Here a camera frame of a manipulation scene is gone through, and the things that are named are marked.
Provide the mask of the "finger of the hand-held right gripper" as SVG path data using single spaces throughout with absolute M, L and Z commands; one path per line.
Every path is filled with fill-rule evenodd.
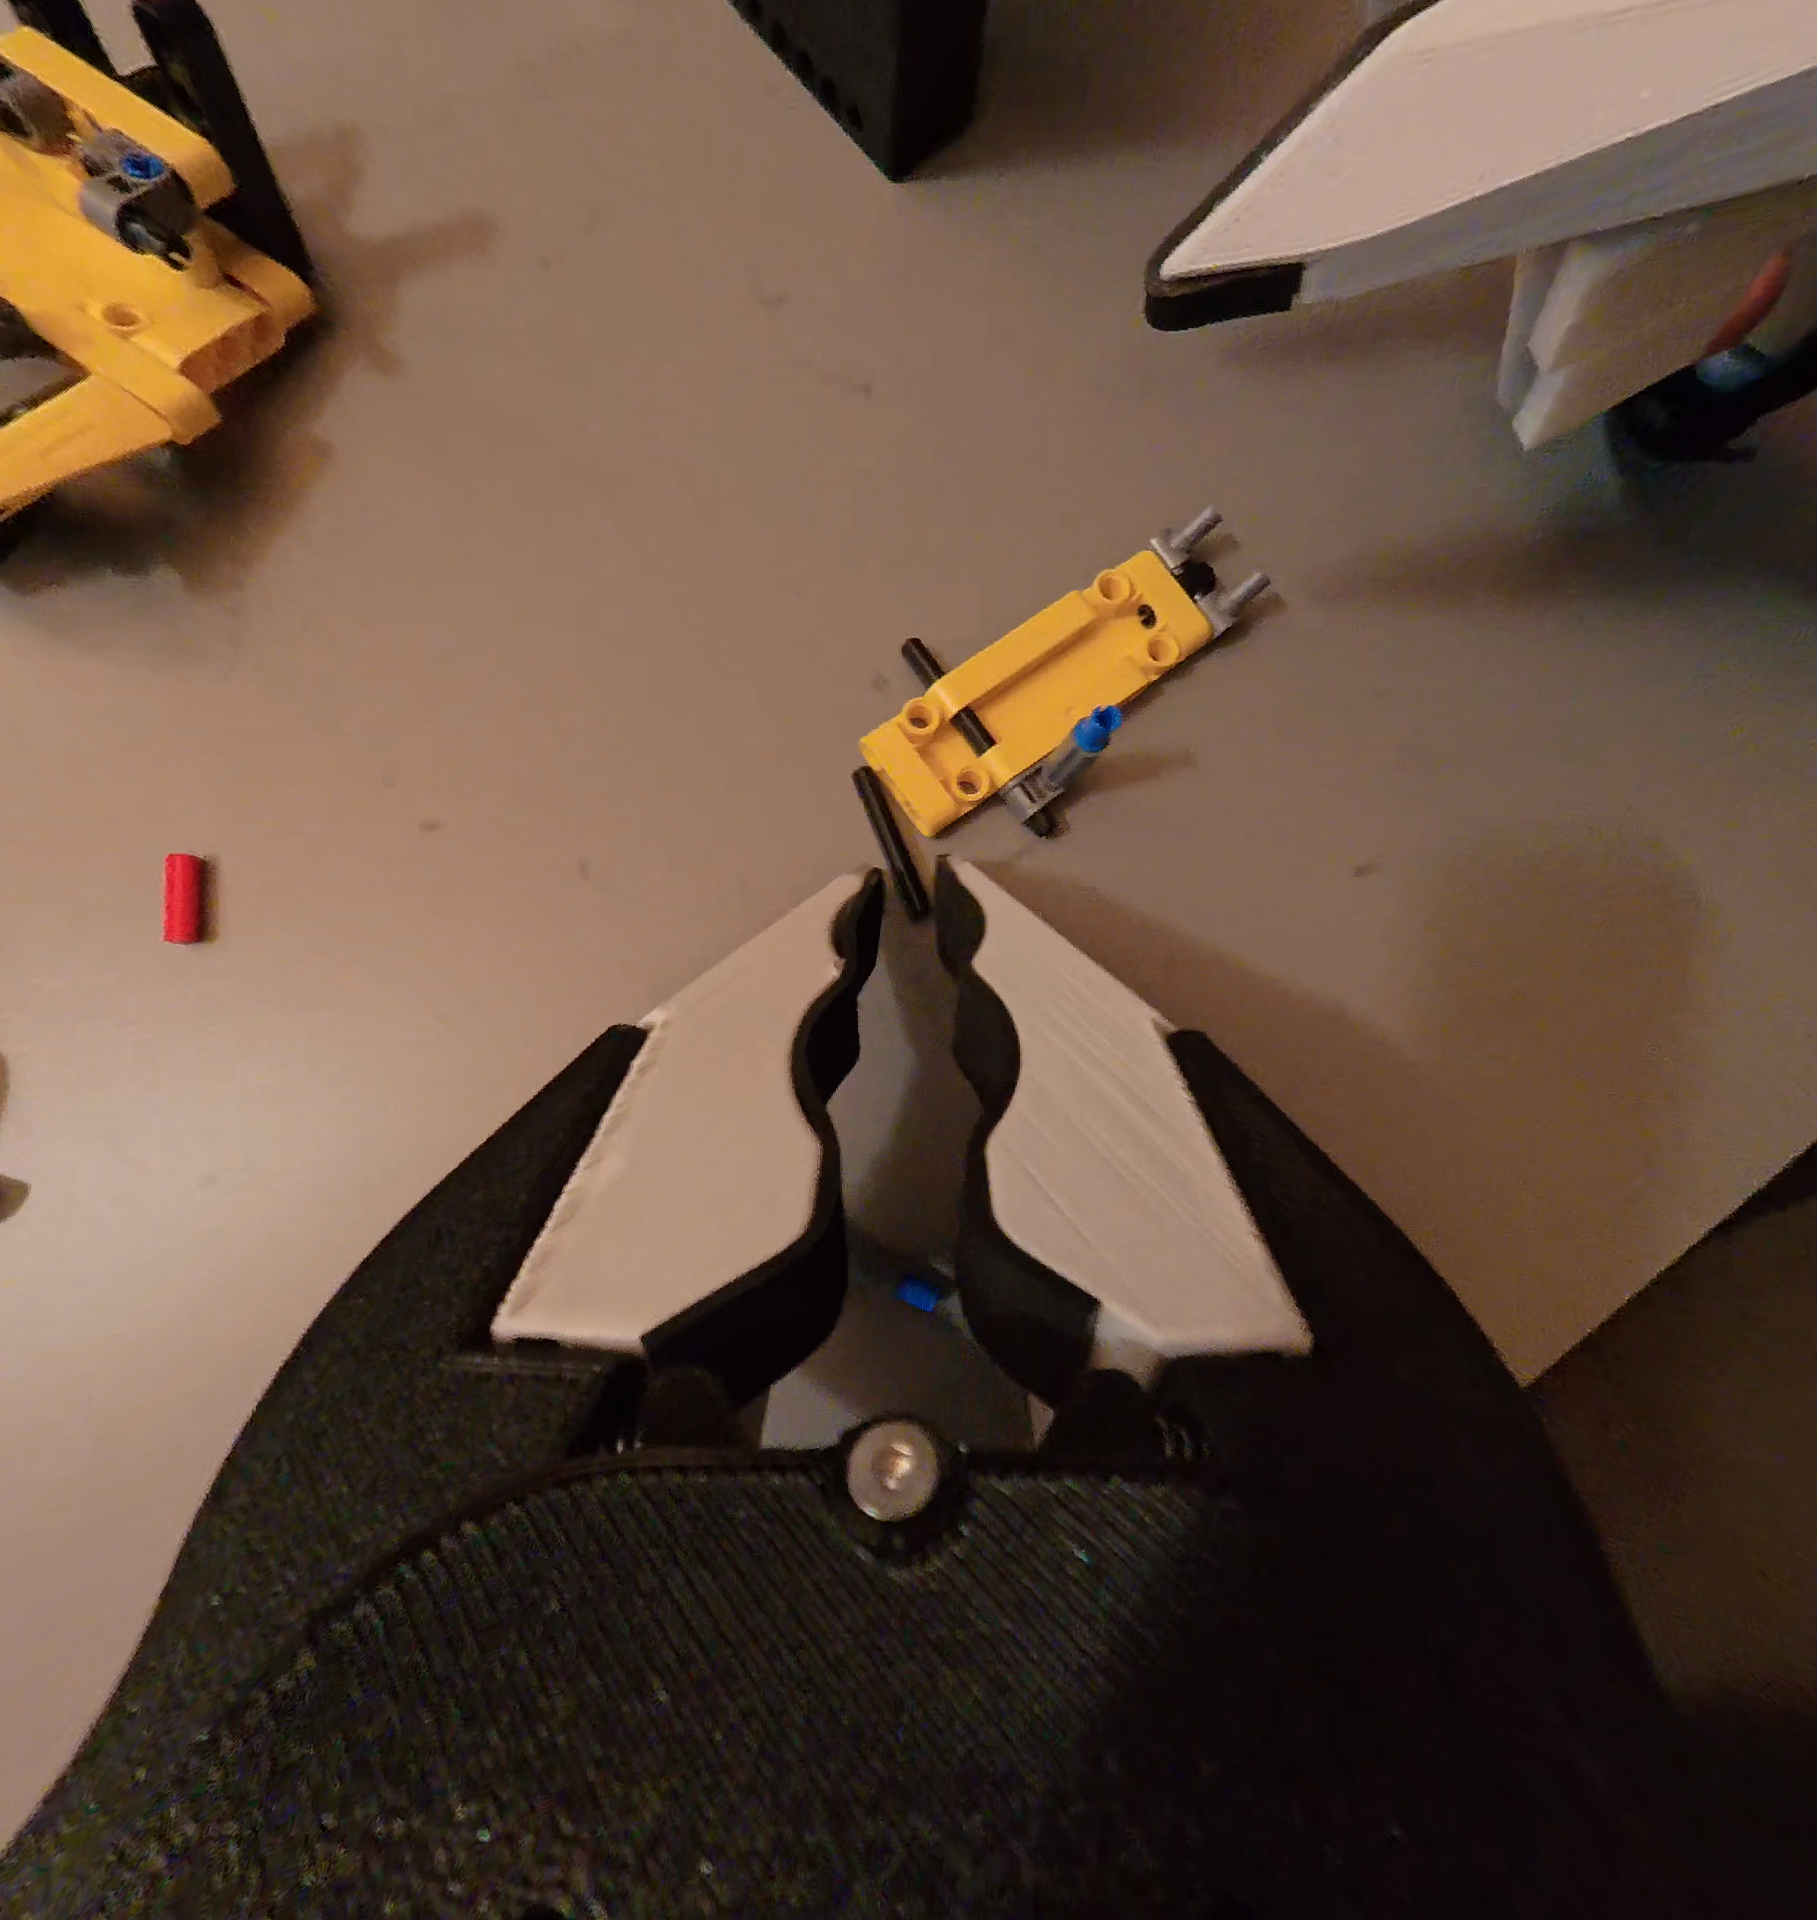
M 1371 5 L 1145 273 L 1159 331 L 1509 262 L 1526 450 L 1693 365 L 1817 231 L 1817 3 Z

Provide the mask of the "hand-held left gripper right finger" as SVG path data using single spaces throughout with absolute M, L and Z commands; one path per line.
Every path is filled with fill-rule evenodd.
M 1308 1355 L 1181 1033 L 970 862 L 940 867 L 935 930 L 978 1104 L 954 1272 L 993 1363 L 1061 1412 L 1096 1375 Z

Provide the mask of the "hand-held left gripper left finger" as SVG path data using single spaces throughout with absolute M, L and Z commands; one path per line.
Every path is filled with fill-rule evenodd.
M 699 1370 L 743 1409 L 848 1284 L 829 1101 L 859 1061 L 886 882 L 829 880 L 649 1010 L 487 1320 L 487 1360 Z

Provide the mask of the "black toy axle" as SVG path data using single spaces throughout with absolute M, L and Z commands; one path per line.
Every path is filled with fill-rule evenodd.
M 857 766 L 850 783 L 870 825 L 883 865 L 895 886 L 896 900 L 900 900 L 900 906 L 913 925 L 925 922 L 931 913 L 927 884 L 920 876 L 920 865 L 915 852 L 911 852 L 884 783 L 868 764 Z

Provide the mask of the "yellow toy brick panel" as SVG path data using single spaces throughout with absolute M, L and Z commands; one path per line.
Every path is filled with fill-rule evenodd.
M 903 654 L 918 690 L 861 743 L 861 771 L 935 841 L 999 804 L 1047 838 L 1068 791 L 1102 757 L 1125 708 L 1231 637 L 1271 590 L 1220 580 L 1205 510 L 1100 570 L 954 668 L 918 640 Z

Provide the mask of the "large yellow toy vehicle model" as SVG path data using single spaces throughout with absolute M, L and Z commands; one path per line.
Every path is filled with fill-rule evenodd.
M 729 11 L 891 182 L 973 125 L 987 3 L 732 3 Z

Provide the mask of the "yellow toy brick assembly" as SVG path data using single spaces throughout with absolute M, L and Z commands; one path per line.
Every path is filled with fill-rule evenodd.
M 219 425 L 218 399 L 316 311 L 313 266 L 195 3 L 130 16 L 119 73 L 86 5 L 0 34 L 0 562 L 67 482 Z

